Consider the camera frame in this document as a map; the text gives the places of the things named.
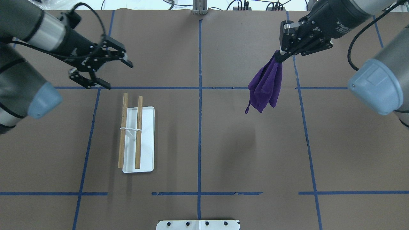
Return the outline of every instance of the black cable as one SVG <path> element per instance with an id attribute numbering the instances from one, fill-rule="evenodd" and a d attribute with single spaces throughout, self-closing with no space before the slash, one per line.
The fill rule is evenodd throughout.
<path id="1" fill-rule="evenodd" d="M 85 58 L 87 58 L 87 57 L 90 57 L 90 56 L 94 55 L 95 53 L 97 53 L 97 52 L 99 51 L 100 48 L 102 48 L 102 44 L 103 44 L 103 42 L 104 42 L 105 39 L 106 39 L 105 26 L 103 25 L 101 18 L 100 18 L 99 15 L 95 12 L 95 10 L 94 10 L 93 8 L 91 8 L 89 5 L 87 5 L 86 3 L 80 2 L 80 3 L 75 4 L 75 6 L 70 10 L 69 13 L 70 13 L 70 14 L 73 13 L 73 12 L 75 11 L 75 9 L 77 9 L 77 8 L 80 7 L 80 6 L 85 6 L 85 7 L 87 7 L 88 9 L 90 9 L 90 10 L 95 14 L 95 16 L 97 17 L 97 19 L 98 19 L 98 21 L 99 21 L 99 23 L 101 24 L 101 27 L 102 27 L 103 34 L 102 34 L 101 41 L 98 43 L 97 47 L 94 49 L 93 52 L 91 52 L 91 53 L 89 53 L 89 54 L 87 54 L 87 55 L 84 55 L 84 56 L 77 56 L 77 57 L 74 57 L 74 56 L 64 56 L 64 55 L 59 55 L 59 54 L 55 54 L 55 53 L 49 52 L 49 51 L 47 51 L 47 50 L 40 49 L 40 48 L 38 48 L 38 47 L 35 47 L 35 46 L 30 45 L 30 44 L 27 44 L 27 43 L 23 43 L 23 42 L 20 42 L 20 41 L 10 41 L 10 42 L 8 42 L 8 43 L 13 43 L 13 44 L 19 44 L 19 45 L 27 46 L 28 48 L 32 48 L 32 49 L 34 49 L 34 50 L 43 52 L 43 53 L 45 53 L 45 54 L 49 54 L 49 55 L 51 55 L 51 56 L 53 56 L 53 57 L 62 58 L 62 59 L 74 59 L 74 60 L 77 60 L 77 59 L 85 59 Z"/>
<path id="2" fill-rule="evenodd" d="M 178 4 L 175 4 L 175 6 L 179 6 L 179 7 L 191 7 L 191 6 L 193 6 L 193 5 L 178 5 Z"/>
<path id="3" fill-rule="evenodd" d="M 270 2 L 270 3 L 267 5 L 267 7 L 265 8 L 266 11 L 268 10 L 268 7 L 270 6 L 270 4 L 273 4 L 273 6 L 274 6 L 274 2 Z"/>
<path id="4" fill-rule="evenodd" d="M 231 3 L 229 4 L 229 6 L 227 6 L 226 10 L 229 10 L 229 7 L 233 4 L 233 2 L 235 2 L 236 0 L 231 1 Z"/>
<path id="5" fill-rule="evenodd" d="M 381 14 L 381 16 L 377 17 L 375 20 L 371 21 L 368 25 L 366 25 L 361 31 L 358 32 L 358 34 L 354 37 L 354 39 L 352 39 L 351 44 L 349 45 L 348 48 L 348 54 L 347 54 L 347 59 L 348 59 L 348 63 L 349 65 L 356 71 L 359 70 L 358 67 L 356 67 L 354 65 L 354 63 L 352 63 L 351 60 L 351 51 L 352 51 L 352 47 L 354 46 L 355 41 L 358 39 L 358 37 L 365 32 L 365 30 L 367 30 L 369 27 L 371 27 L 373 24 L 375 24 L 375 22 L 379 21 L 381 18 L 385 17 L 385 15 L 387 15 L 389 12 L 391 12 L 393 9 L 395 9 L 396 7 L 402 5 L 405 2 L 405 0 L 399 0 L 396 4 L 394 4 L 391 8 L 389 8 L 388 10 L 386 10 L 383 14 Z"/>
<path id="6" fill-rule="evenodd" d="M 285 4 L 289 3 L 289 2 L 291 2 L 291 0 L 288 0 L 287 2 L 285 2 L 285 3 L 281 4 L 281 5 L 285 5 Z"/>
<path id="7" fill-rule="evenodd" d="M 105 3 L 105 0 L 102 1 L 101 10 L 102 10 L 102 7 L 103 7 L 104 3 Z"/>
<path id="8" fill-rule="evenodd" d="M 243 2 L 241 0 L 237 0 L 237 10 L 242 10 L 242 9 L 243 9 Z"/>

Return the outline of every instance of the white tray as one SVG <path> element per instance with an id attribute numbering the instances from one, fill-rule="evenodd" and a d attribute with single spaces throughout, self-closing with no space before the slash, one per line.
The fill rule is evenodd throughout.
<path id="1" fill-rule="evenodd" d="M 136 129 L 138 108 L 128 108 L 126 127 Z M 155 149 L 155 108 L 143 107 L 141 136 L 141 168 L 135 169 L 136 131 L 126 131 L 124 173 L 151 172 L 154 164 Z"/>

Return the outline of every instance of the purple cloth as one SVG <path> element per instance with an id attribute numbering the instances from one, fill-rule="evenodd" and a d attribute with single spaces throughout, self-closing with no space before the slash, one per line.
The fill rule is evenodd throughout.
<path id="1" fill-rule="evenodd" d="M 260 69 L 250 82 L 248 86 L 250 100 L 246 113 L 249 112 L 250 105 L 260 113 L 267 106 L 267 103 L 270 103 L 273 108 L 276 107 L 283 78 L 283 64 L 276 62 L 274 58 L 278 52 L 277 50 L 274 53 L 270 61 Z"/>

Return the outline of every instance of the white mounting bracket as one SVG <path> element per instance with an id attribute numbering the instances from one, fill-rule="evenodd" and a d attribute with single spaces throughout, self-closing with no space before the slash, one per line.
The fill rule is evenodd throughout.
<path id="1" fill-rule="evenodd" d="M 207 0 L 193 0 L 193 14 L 207 14 Z"/>
<path id="2" fill-rule="evenodd" d="M 159 221 L 156 230 L 240 230 L 238 220 Z"/>

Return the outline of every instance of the blue tape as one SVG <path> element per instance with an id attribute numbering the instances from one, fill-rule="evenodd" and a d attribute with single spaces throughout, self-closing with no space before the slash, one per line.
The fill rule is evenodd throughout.
<path id="1" fill-rule="evenodd" d="M 0 196 L 78 196 L 79 192 L 0 192 Z"/>
<path id="2" fill-rule="evenodd" d="M 77 223 L 77 220 L 78 220 L 78 213 L 79 213 L 80 204 L 81 204 L 81 194 L 78 195 L 77 206 L 75 208 L 74 223 L 72 224 L 72 230 L 76 229 L 76 223 Z"/>
<path id="3" fill-rule="evenodd" d="M 107 192 L 83 192 L 82 196 L 107 196 Z"/>
<path id="4" fill-rule="evenodd" d="M 383 48 L 383 42 L 382 42 L 382 37 L 381 34 L 379 33 L 379 28 L 378 28 L 378 23 L 375 23 L 375 29 L 376 29 L 376 33 L 378 34 L 378 39 L 379 39 L 379 43 L 381 44 L 381 48 Z"/>
<path id="5" fill-rule="evenodd" d="M 409 194 L 409 191 L 321 191 L 298 192 L 298 195 L 354 195 L 354 194 Z"/>
<path id="6" fill-rule="evenodd" d="M 347 90 L 348 87 L 296 87 L 296 90 Z"/>
<path id="7" fill-rule="evenodd" d="M 198 90 L 199 87 L 189 87 L 189 86 L 181 86 L 181 87 L 168 87 L 168 86 L 116 86 L 112 87 L 112 89 L 131 89 L 131 90 Z"/>
<path id="8" fill-rule="evenodd" d="M 204 90 L 248 90 L 248 87 L 202 87 Z"/>
<path id="9" fill-rule="evenodd" d="M 115 10 L 113 10 L 113 11 L 112 11 L 112 14 L 111 14 L 111 23 L 109 24 L 108 36 L 111 36 L 112 25 L 113 25 L 113 23 L 114 23 L 114 17 L 115 17 Z"/>
<path id="10" fill-rule="evenodd" d="M 201 196 L 258 196 L 263 192 L 201 192 Z M 152 196 L 197 196 L 197 192 L 152 192 Z"/>
<path id="11" fill-rule="evenodd" d="M 288 11 L 285 11 L 287 14 L 287 20 L 290 20 L 290 16 L 288 14 Z M 300 100 L 300 106 L 301 106 L 301 114 L 303 118 L 303 124 L 304 124 L 304 133 L 306 136 L 306 142 L 307 142 L 307 148 L 308 148 L 308 158 L 310 161 L 310 171 L 311 171 L 311 180 L 312 180 L 312 187 L 314 189 L 314 192 L 317 191 L 317 185 L 315 182 L 315 174 L 314 174 L 314 166 L 312 164 L 312 156 L 311 156 L 311 148 L 310 148 L 310 140 L 308 138 L 308 129 L 307 129 L 307 122 L 306 122 L 306 117 L 304 113 L 304 104 L 303 104 L 303 99 L 302 99 L 302 94 L 301 94 L 301 86 L 300 86 L 300 78 L 297 70 L 297 66 L 295 65 L 295 56 L 292 56 L 292 61 L 294 62 L 294 71 L 295 75 L 297 76 L 297 90 L 298 90 L 298 97 Z M 314 195 L 315 198 L 315 208 L 317 209 L 317 218 L 318 218 L 318 227 L 319 230 L 322 230 L 322 221 L 321 221 L 321 211 L 319 209 L 319 202 L 318 202 L 318 195 Z"/>
<path id="12" fill-rule="evenodd" d="M 232 196 L 232 195 L 243 195 L 243 196 L 258 196 L 263 192 L 202 192 L 204 196 Z"/>
<path id="13" fill-rule="evenodd" d="M 0 192 L 0 196 L 79 196 L 79 192 Z M 82 196 L 107 196 L 107 192 L 83 192 Z"/>
<path id="14" fill-rule="evenodd" d="M 202 192 L 202 20 L 199 20 L 199 134 L 198 134 L 198 220 L 201 215 Z"/>
<path id="15" fill-rule="evenodd" d="M 152 196 L 197 196 L 197 192 L 153 192 Z"/>
<path id="16" fill-rule="evenodd" d="M 115 16 L 115 10 L 113 10 L 113 11 L 112 11 L 112 14 L 111 14 L 111 23 L 110 23 L 110 27 L 109 27 L 108 36 L 111 35 L 112 24 L 113 24 L 113 22 L 114 22 L 114 16 Z M 89 136 L 89 138 L 88 138 L 87 152 L 86 152 L 86 154 L 85 154 L 84 168 L 83 168 L 83 170 L 82 170 L 82 176 L 81 176 L 81 183 L 80 183 L 80 187 L 79 187 L 79 195 L 78 195 L 78 200 L 77 200 L 77 206 L 76 206 L 76 209 L 75 209 L 74 222 L 73 222 L 73 224 L 72 224 L 72 230 L 75 230 L 75 229 L 76 229 L 76 223 L 77 223 L 77 220 L 78 220 L 79 207 L 80 207 L 80 205 L 81 205 L 82 190 L 83 190 L 83 187 L 84 187 L 85 173 L 86 173 L 86 171 L 87 171 L 88 156 L 89 156 L 89 154 L 90 154 L 91 139 L 92 139 L 92 135 L 93 135 L 93 132 L 94 132 L 95 115 L 97 114 L 97 108 L 98 108 L 99 95 L 100 95 L 100 93 L 101 93 L 101 89 L 98 88 L 97 99 L 95 100 L 94 114 L 92 115 L 90 136 Z"/>

